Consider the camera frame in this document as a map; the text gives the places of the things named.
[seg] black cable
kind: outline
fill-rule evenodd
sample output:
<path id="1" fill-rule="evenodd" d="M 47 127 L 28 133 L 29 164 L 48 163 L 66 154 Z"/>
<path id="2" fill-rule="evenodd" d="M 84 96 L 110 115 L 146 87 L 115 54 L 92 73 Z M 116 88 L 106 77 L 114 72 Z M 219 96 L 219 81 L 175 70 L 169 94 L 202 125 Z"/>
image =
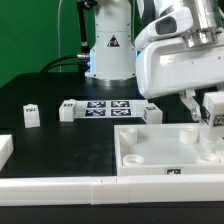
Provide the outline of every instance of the black cable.
<path id="1" fill-rule="evenodd" d="M 82 2 L 85 10 L 91 10 L 94 6 L 98 5 L 98 2 L 95 0 L 83 0 Z"/>
<path id="2" fill-rule="evenodd" d="M 56 68 L 56 67 L 62 67 L 62 66 L 69 66 L 69 65 L 78 65 L 79 63 L 66 63 L 66 64 L 56 64 L 56 65 L 51 65 L 50 67 L 48 67 L 46 70 L 44 70 L 42 73 L 47 73 L 49 70 L 51 70 L 52 68 Z"/>
<path id="3" fill-rule="evenodd" d="M 78 10 L 78 16 L 79 16 L 79 29 L 80 29 L 81 42 L 87 43 L 86 24 L 85 24 L 84 12 L 83 12 L 83 2 L 77 2 L 77 10 Z"/>
<path id="4" fill-rule="evenodd" d="M 77 56 L 76 55 L 69 55 L 69 56 L 64 56 L 64 57 L 55 59 L 55 60 L 51 61 L 50 63 L 48 63 L 46 66 L 44 66 L 44 68 L 41 69 L 40 73 L 44 73 L 44 71 L 46 69 L 48 69 L 50 66 L 52 66 L 52 65 L 54 65 L 58 62 L 65 61 L 65 60 L 72 59 L 72 58 L 77 58 Z"/>

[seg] small white box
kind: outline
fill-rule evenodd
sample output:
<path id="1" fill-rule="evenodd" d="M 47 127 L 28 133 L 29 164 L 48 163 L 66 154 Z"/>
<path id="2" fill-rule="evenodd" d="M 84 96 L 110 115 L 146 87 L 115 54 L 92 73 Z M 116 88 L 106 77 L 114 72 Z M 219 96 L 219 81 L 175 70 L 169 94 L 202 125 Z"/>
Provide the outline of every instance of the small white box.
<path id="1" fill-rule="evenodd" d="M 145 104 L 143 119 L 147 124 L 162 124 L 163 112 L 154 103 Z"/>
<path id="2" fill-rule="evenodd" d="M 200 122 L 201 136 L 209 140 L 224 137 L 224 92 L 206 93 Z"/>
<path id="3" fill-rule="evenodd" d="M 60 122 L 73 122 L 75 117 L 76 100 L 65 100 L 59 108 Z"/>
<path id="4" fill-rule="evenodd" d="M 37 105 L 23 106 L 24 121 L 26 128 L 40 127 L 40 116 Z"/>

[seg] white block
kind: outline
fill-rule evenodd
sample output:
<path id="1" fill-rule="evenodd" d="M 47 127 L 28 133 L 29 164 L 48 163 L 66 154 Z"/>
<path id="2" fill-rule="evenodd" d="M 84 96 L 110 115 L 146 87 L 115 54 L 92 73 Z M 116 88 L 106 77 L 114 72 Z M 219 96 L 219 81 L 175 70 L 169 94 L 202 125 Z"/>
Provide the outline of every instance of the white block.
<path id="1" fill-rule="evenodd" d="M 130 176 L 129 203 L 223 201 L 224 175 Z"/>
<path id="2" fill-rule="evenodd" d="M 145 104 L 143 119 L 147 124 L 162 124 L 163 112 L 154 103 Z"/>
<path id="3" fill-rule="evenodd" d="M 65 100 L 59 108 L 60 122 L 73 122 L 75 117 L 76 100 Z"/>
<path id="4" fill-rule="evenodd" d="M 98 177 L 91 181 L 91 204 L 128 203 L 126 177 Z"/>
<path id="5" fill-rule="evenodd" d="M 0 179 L 0 206 L 90 204 L 90 177 Z"/>
<path id="6" fill-rule="evenodd" d="M 206 93 L 203 101 L 200 133 L 202 138 L 217 140 L 224 137 L 224 92 Z"/>
<path id="7" fill-rule="evenodd" d="M 24 121 L 26 128 L 40 127 L 40 116 L 37 105 L 23 106 Z"/>
<path id="8" fill-rule="evenodd" d="M 7 162 L 13 151 L 11 135 L 0 135 L 0 170 Z"/>

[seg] black table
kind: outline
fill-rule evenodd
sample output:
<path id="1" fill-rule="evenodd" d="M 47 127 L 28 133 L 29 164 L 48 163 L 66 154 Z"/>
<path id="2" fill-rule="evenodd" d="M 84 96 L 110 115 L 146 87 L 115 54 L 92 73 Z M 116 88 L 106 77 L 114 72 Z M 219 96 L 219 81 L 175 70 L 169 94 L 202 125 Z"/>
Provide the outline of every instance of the black table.
<path id="1" fill-rule="evenodd" d="M 198 101 L 203 98 L 198 92 Z M 137 86 L 100 87 L 77 73 L 23 74 L 0 89 L 0 134 L 12 134 L 14 152 L 0 178 L 116 175 L 114 125 L 144 124 L 141 118 L 77 119 L 60 123 L 65 99 L 142 99 Z M 192 122 L 178 95 L 151 100 L 164 123 Z M 23 106 L 37 104 L 41 127 L 25 129 Z M 221 223 L 224 203 L 146 203 L 1 207 L 1 223 Z"/>

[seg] green backdrop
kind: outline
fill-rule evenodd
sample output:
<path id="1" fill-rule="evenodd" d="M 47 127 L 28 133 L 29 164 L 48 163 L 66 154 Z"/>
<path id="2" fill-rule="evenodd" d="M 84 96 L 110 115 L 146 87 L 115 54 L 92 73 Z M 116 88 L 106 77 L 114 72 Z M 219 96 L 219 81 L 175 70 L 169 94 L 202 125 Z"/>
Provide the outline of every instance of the green backdrop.
<path id="1" fill-rule="evenodd" d="M 0 87 L 16 75 L 40 71 L 58 57 L 58 5 L 59 0 L 0 1 Z M 92 46 L 95 39 L 93 10 L 85 12 L 85 17 Z M 63 1 L 61 31 L 62 56 L 80 52 L 76 0 Z"/>

